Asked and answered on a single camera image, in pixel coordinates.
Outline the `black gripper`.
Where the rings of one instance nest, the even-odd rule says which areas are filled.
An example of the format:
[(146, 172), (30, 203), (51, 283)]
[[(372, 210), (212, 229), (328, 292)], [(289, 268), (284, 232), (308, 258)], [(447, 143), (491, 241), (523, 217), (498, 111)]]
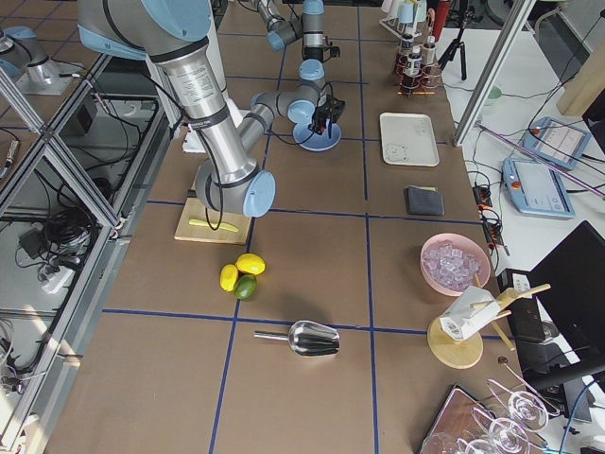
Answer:
[(322, 48), (321, 48), (321, 61), (322, 62), (327, 62), (329, 60), (331, 60), (332, 58), (339, 58), (340, 57), (340, 47), (334, 44), (325, 44)]
[(331, 124), (336, 124), (338, 122), (345, 107), (346, 102), (344, 100), (338, 99), (335, 96), (326, 97), (325, 102), (315, 110), (313, 121), (307, 127), (311, 136), (331, 136)]

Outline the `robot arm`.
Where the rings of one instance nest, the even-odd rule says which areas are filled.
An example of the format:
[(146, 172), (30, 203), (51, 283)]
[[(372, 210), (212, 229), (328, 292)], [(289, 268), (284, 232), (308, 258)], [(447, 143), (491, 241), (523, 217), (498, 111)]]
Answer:
[(176, 105), (189, 120), (207, 160), (195, 180), (201, 203), (219, 214), (262, 217), (273, 204), (276, 182), (251, 156), (251, 148), (273, 121), (295, 125), (294, 142), (311, 150), (337, 144), (337, 120), (345, 103), (325, 79), (324, 61), (339, 54), (324, 37), (321, 1), (305, 1), (300, 17), (287, 21), (271, 1), (253, 6), (266, 24), (275, 50), (302, 41), (299, 83), (289, 92), (257, 95), (250, 111), (235, 121), (226, 98), (221, 62), (212, 60), (212, 6), (208, 1), (81, 1), (81, 42), (106, 55), (150, 60), (169, 79)]
[(290, 44), (301, 40), (303, 61), (325, 63), (341, 56), (340, 48), (325, 34), (325, 7), (322, 1), (304, 0), (301, 13), (290, 8), (290, 19), (280, 13), (274, 1), (238, 1), (238, 4), (261, 17), (268, 42), (275, 51), (285, 50)]

